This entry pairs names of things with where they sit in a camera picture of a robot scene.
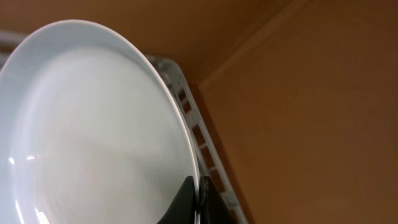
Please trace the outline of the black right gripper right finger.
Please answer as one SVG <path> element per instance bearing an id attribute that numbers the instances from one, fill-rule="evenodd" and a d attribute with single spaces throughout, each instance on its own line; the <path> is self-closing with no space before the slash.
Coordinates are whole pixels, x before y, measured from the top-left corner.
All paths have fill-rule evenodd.
<path id="1" fill-rule="evenodd" d="M 200 223 L 237 224 L 209 176 L 200 179 Z"/>

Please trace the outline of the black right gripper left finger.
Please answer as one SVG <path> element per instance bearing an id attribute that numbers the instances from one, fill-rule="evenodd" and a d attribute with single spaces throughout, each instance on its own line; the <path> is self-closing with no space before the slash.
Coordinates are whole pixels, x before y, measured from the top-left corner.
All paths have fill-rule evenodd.
<path id="1" fill-rule="evenodd" d="M 157 224 L 194 224 L 196 199 L 194 179 L 188 176 L 183 181 L 169 208 Z"/>

